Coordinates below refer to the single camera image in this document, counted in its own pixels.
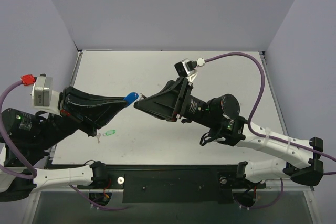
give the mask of white tabletop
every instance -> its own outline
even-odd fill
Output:
[[[106,96],[126,96],[141,92],[145,96],[158,93],[169,80],[178,77],[174,64],[189,58],[210,58],[225,52],[174,51],[84,51],[74,87],[81,91]],[[261,63],[258,52],[250,52]],[[248,117],[260,87],[260,74],[254,63],[240,56],[227,57],[199,68],[192,95],[208,101],[226,93],[240,103],[240,115]],[[266,81],[264,96],[253,122],[282,133],[275,103]],[[53,164],[83,164],[89,159],[106,164],[237,164],[262,161],[272,157],[246,148],[199,140],[208,128],[197,123],[182,124],[156,119],[133,106],[125,108],[104,128],[116,130],[114,135],[94,137],[77,131],[57,144]]]

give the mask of light purple wall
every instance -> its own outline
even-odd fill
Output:
[[[294,0],[52,0],[79,49],[265,50]]]
[[[295,0],[266,61],[289,134],[318,136],[336,156],[336,0]],[[336,170],[323,161],[325,171]],[[335,185],[329,176],[316,187],[324,223],[335,223]]]
[[[0,0],[0,92],[28,73],[46,73],[54,89],[69,84],[77,49],[51,0]],[[34,112],[30,88],[20,87],[5,101]],[[1,223],[21,223],[26,201],[0,203]]]

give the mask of metal frame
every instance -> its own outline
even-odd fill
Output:
[[[265,75],[266,75],[266,78],[268,80],[268,84],[270,86],[271,93],[272,93],[272,96],[273,96],[273,100],[274,100],[274,103],[275,103],[275,106],[276,106],[276,109],[277,109],[277,112],[278,112],[278,116],[279,116],[279,119],[280,119],[280,124],[281,124],[282,130],[286,135],[288,135],[286,124],[285,124],[285,121],[284,121],[284,117],[282,116],[281,107],[279,105],[279,101],[277,99],[277,96],[275,94],[275,91],[274,91],[274,88],[273,88],[273,85],[272,85],[272,81],[271,81],[270,76],[269,76],[264,52],[259,52],[259,54],[260,54],[260,57],[261,57],[262,64],[264,66]],[[313,223],[314,224],[315,223],[322,223],[320,213],[319,213],[319,208],[318,208],[318,205],[316,203],[315,195],[313,193],[314,187],[312,187],[312,186],[307,187],[308,190],[303,190],[303,187],[299,187],[299,188],[302,189],[302,191],[304,193],[304,197],[306,199],[307,206],[308,206],[310,216],[311,216],[311,219],[312,219]]]
[[[76,80],[76,77],[77,77],[77,73],[78,73],[78,69],[79,69],[79,66],[80,66],[82,55],[83,55],[83,51],[80,51],[78,53],[77,61],[76,61],[75,67],[73,69],[73,73],[72,73],[71,81],[70,81],[70,86],[73,86],[75,84],[75,80]],[[267,77],[267,80],[268,80],[268,83],[269,83],[269,86],[270,86],[270,89],[271,89],[272,97],[273,97],[273,100],[275,102],[275,106],[276,106],[276,109],[277,109],[277,112],[278,112],[278,116],[279,116],[279,119],[280,119],[280,124],[281,124],[282,130],[286,135],[288,135],[286,125],[285,125],[285,121],[284,121],[284,118],[282,116],[281,108],[279,106],[279,102],[277,100],[276,94],[274,92],[273,85],[272,85],[270,77],[269,77],[269,73],[268,73],[268,70],[267,70],[267,64],[266,64],[265,57],[264,57],[264,52],[260,52],[260,57],[261,57],[262,64],[264,65],[265,75]],[[52,155],[50,155],[46,166],[49,166],[51,164],[52,158],[53,158]],[[320,217],[320,214],[319,214],[319,211],[318,211],[318,206],[317,206],[317,203],[316,203],[316,199],[315,199],[315,196],[314,196],[314,193],[313,193],[313,188],[308,187],[308,186],[298,186],[296,183],[292,182],[289,179],[285,179],[283,182],[284,182],[285,191],[298,191],[299,190],[299,191],[302,191],[304,193],[304,196],[305,196],[307,206],[309,208],[310,216],[312,218],[313,223],[322,223],[321,222],[321,217]],[[263,190],[279,191],[280,188],[281,188],[281,186],[280,186],[280,182],[278,180],[268,180],[267,181],[267,187]],[[70,189],[70,188],[55,188],[55,189],[46,189],[46,190],[43,190],[43,191],[72,191],[72,189]],[[95,189],[92,190],[91,189],[91,190],[85,190],[85,191],[94,192],[94,191],[101,191],[101,190],[95,190]],[[107,191],[114,191],[114,192],[118,191],[118,192],[120,192],[120,191],[123,191],[123,190],[109,189]],[[28,202],[26,212],[25,212],[25,215],[24,215],[24,218],[23,218],[23,223],[24,224],[29,224],[29,223],[33,222],[35,212],[36,212],[36,209],[37,209],[37,204],[38,204],[38,201],[39,201],[39,198],[40,198],[40,193],[41,192],[32,194],[29,197],[29,202]]]

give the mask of purple cable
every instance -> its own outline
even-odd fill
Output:
[[[16,87],[20,86],[22,84],[22,81],[17,81],[10,85],[0,96],[0,112],[2,112],[2,105],[4,104],[5,98],[8,96],[8,94],[15,89]],[[14,172],[10,169],[5,168],[4,166],[0,165],[0,170],[2,170],[5,173],[8,173],[10,175],[13,175],[15,177],[19,178],[25,178],[25,179],[34,179],[37,175],[36,170],[33,168],[32,164],[22,155],[22,153],[18,150],[18,148],[15,146],[11,138],[8,136],[8,133],[6,131],[6,128],[4,126],[4,122],[2,121],[2,116],[0,115],[0,134],[3,137],[4,141],[10,148],[10,150],[14,153],[14,155],[21,161],[21,163],[27,167],[27,169],[32,173],[31,175],[25,175],[21,173]]]
[[[282,197],[282,195],[284,194],[284,182],[282,181],[282,178],[280,179],[280,181],[281,181],[281,192],[279,193],[279,195],[278,195],[278,197],[275,199],[275,200],[273,200],[272,202],[270,202],[270,203],[268,203],[268,204],[265,204],[265,205],[262,205],[262,206],[251,206],[251,207],[245,207],[245,206],[243,206],[242,204],[240,204],[241,206],[242,206],[242,208],[245,208],[245,209],[249,209],[249,210],[255,210],[255,209],[263,209],[263,208],[267,208],[267,207],[270,207],[270,206],[273,206],[276,202],[278,202],[279,200],[280,200],[280,198]]]
[[[246,57],[246,58],[249,58],[250,60],[252,60],[258,67],[259,69],[259,72],[260,72],[260,76],[261,76],[261,85],[260,85],[260,91],[259,91],[259,95],[258,95],[258,98],[256,100],[256,103],[254,104],[252,110],[251,110],[251,113],[250,113],[250,116],[248,117],[248,123],[247,123],[247,126],[248,126],[248,129],[253,133],[255,134],[256,136],[260,136],[260,137],[266,137],[266,135],[264,134],[260,134],[258,132],[256,132],[255,130],[252,129],[252,126],[251,126],[251,122],[252,122],[252,117],[254,115],[254,113],[256,112],[257,110],[257,107],[259,105],[259,102],[261,100],[261,97],[263,96],[263,92],[264,92],[264,88],[265,88],[265,75],[264,75],[264,70],[261,66],[261,64],[256,60],[256,58],[254,58],[253,56],[251,55],[248,55],[248,54],[245,54],[243,52],[229,52],[227,54],[223,54],[223,55],[219,55],[219,56],[215,56],[213,58],[210,58],[210,59],[207,59],[205,60],[205,63],[207,62],[211,62],[213,60],[217,60],[217,59],[220,59],[220,58],[224,58],[224,57],[227,57],[227,56],[233,56],[233,55],[238,55],[238,56],[243,56],[243,57]],[[279,142],[282,142],[282,143],[285,143],[285,144],[288,144],[288,141],[287,140],[284,140],[284,139],[281,139],[279,137],[276,137],[276,136],[269,136],[270,139],[273,139],[273,140],[277,140]],[[331,156],[331,155],[328,155],[328,154],[325,154],[323,152],[319,152],[317,150],[314,150],[314,149],[311,149],[309,147],[306,147],[306,146],[303,146],[303,145],[300,145],[300,144],[296,144],[296,143],[293,143],[293,142],[290,142],[289,143],[290,145],[292,146],[295,146],[295,147],[299,147],[299,148],[302,148],[304,150],[307,150],[307,151],[310,151],[310,152],[313,152],[313,153],[316,153],[318,155],[321,155],[323,157],[326,157],[326,158],[329,158],[331,160],[333,160],[334,162],[336,162],[336,158]],[[328,173],[324,173],[324,175],[334,175],[336,174],[336,172],[328,172]]]
[[[92,201],[91,199],[89,199],[84,193],[82,193],[80,190],[78,190],[75,186],[70,186],[73,190],[75,190],[76,192],[79,193],[80,196],[82,196],[84,199],[86,199],[88,202],[90,202],[92,205],[94,205],[95,207],[98,207],[98,210],[101,211],[120,211],[120,210],[125,210],[128,207],[123,207],[123,208],[109,208],[109,207],[104,207],[101,206],[97,203],[95,203],[94,201]]]

